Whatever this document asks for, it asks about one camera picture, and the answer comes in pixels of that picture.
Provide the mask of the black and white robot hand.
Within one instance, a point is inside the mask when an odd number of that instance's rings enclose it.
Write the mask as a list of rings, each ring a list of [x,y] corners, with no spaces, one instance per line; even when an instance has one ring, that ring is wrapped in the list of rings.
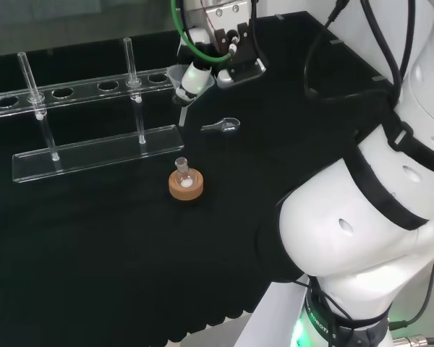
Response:
[[[212,77],[228,89],[261,77],[268,65],[256,37],[256,1],[171,1],[185,71],[174,102],[188,106]]]

